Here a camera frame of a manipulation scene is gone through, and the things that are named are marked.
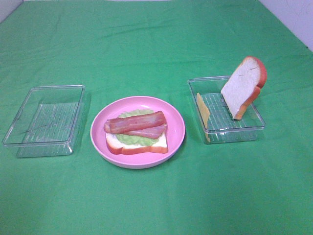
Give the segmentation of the clear plastic tray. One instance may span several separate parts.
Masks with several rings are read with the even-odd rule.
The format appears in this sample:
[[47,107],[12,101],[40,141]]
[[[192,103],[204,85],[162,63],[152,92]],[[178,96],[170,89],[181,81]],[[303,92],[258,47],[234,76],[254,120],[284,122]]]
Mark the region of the clear plastic tray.
[[84,98],[84,85],[30,89],[3,138],[3,146],[17,158],[72,154]]
[[[254,104],[248,106],[241,120],[233,119],[221,94],[221,89],[229,78],[229,76],[213,76],[188,80],[194,117],[205,144],[254,141],[265,127],[265,122]],[[205,138],[202,118],[197,106],[197,93],[203,97],[210,111],[207,129],[210,143]]]

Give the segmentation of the pink round plate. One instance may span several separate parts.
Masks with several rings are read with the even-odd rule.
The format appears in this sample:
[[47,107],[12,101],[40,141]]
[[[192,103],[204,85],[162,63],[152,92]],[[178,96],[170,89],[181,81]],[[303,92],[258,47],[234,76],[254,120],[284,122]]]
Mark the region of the pink round plate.
[[[118,117],[122,112],[135,109],[163,111],[168,124],[166,134],[168,144],[167,153],[146,152],[133,155],[115,155],[109,151],[103,129],[104,123],[108,119]],[[90,129],[90,138],[98,153],[108,162],[130,169],[150,168],[170,159],[180,148],[184,136],[185,124],[179,111],[170,103],[151,96],[130,96],[107,105],[96,115]]]

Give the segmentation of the clear right plastic tray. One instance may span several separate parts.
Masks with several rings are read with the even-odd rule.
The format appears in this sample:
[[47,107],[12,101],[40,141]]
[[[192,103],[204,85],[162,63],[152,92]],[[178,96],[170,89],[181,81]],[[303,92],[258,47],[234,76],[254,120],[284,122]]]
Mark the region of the clear right plastic tray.
[[[254,141],[265,127],[265,122],[254,104],[248,106],[241,120],[233,119],[221,94],[221,89],[229,78],[229,76],[213,76],[188,80],[194,117],[205,144]],[[210,143],[205,138],[202,118],[197,106],[197,93],[203,97],[210,111],[207,129]]]

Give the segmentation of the clear left plastic tray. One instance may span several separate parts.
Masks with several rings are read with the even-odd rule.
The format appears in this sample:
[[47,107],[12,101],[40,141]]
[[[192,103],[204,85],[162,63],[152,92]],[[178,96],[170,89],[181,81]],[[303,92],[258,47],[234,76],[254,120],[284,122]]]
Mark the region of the clear left plastic tray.
[[84,85],[30,89],[3,138],[3,146],[17,158],[72,154],[84,98]]

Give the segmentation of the green lettuce leaf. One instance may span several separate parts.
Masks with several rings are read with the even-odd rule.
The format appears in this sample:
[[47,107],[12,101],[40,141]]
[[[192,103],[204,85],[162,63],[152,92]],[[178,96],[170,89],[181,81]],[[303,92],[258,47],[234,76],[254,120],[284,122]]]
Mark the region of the green lettuce leaf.
[[[145,114],[151,114],[154,111],[151,109],[136,109],[129,112],[123,112],[118,117],[119,118],[126,118],[131,116],[139,116],[139,115],[145,115]],[[117,139],[126,145],[142,145],[142,146],[149,146],[153,145],[156,142],[159,141],[159,138],[152,139],[148,137],[142,137],[142,136],[135,136],[135,135],[127,135],[127,134],[116,134],[115,135]]]

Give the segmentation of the long bacon strip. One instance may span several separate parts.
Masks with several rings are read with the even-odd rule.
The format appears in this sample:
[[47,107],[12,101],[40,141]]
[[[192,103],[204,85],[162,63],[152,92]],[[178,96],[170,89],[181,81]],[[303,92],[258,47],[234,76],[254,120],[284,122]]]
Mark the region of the long bacon strip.
[[157,111],[151,114],[108,119],[104,124],[104,130],[108,133],[123,134],[129,131],[160,126],[165,123],[164,113]]

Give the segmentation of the toast bread slice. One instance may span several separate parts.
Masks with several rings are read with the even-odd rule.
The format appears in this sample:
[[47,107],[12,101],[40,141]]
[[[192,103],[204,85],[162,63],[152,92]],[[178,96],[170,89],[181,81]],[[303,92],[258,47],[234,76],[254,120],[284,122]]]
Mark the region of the toast bread slice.
[[233,119],[242,118],[266,81],[267,70],[259,58],[247,56],[240,63],[221,90]]
[[167,131],[165,131],[159,137],[158,142],[149,146],[126,145],[120,142],[115,136],[115,134],[106,133],[106,144],[107,144],[108,150],[115,155],[117,154],[133,155],[133,154],[146,153],[146,152],[164,154],[168,152],[166,132]]

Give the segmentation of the short bacon strip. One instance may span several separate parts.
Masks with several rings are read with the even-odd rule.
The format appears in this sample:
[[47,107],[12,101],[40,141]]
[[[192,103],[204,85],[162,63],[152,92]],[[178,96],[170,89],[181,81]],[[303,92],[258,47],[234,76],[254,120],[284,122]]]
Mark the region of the short bacon strip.
[[132,130],[124,133],[124,135],[140,136],[150,139],[158,139],[167,130],[167,124],[149,127],[141,130]]

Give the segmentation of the yellow cheese slice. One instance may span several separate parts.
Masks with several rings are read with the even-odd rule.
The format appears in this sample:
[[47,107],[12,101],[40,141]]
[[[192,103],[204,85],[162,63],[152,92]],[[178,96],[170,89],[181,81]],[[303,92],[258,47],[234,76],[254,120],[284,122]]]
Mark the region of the yellow cheese slice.
[[200,93],[197,93],[196,95],[196,99],[197,99],[197,106],[202,118],[202,123],[203,123],[203,128],[204,128],[204,132],[205,132],[205,138],[206,141],[208,143],[211,142],[211,139],[208,135],[207,129],[208,129],[208,121],[209,121],[209,117],[210,117],[210,111],[207,107],[207,105],[205,104],[203,97],[200,95]]

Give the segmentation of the green tablecloth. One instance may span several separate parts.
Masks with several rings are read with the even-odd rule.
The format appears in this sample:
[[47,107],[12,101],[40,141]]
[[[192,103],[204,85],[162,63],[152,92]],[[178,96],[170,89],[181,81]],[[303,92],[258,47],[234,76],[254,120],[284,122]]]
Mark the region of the green tablecloth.
[[[187,81],[231,74],[247,55],[268,79],[256,141],[206,145]],[[0,25],[0,134],[29,89],[86,87],[72,155],[0,149],[3,235],[310,235],[313,55],[257,0],[26,1]],[[107,104],[150,95],[185,121],[179,151],[129,170],[104,160],[90,126]]]

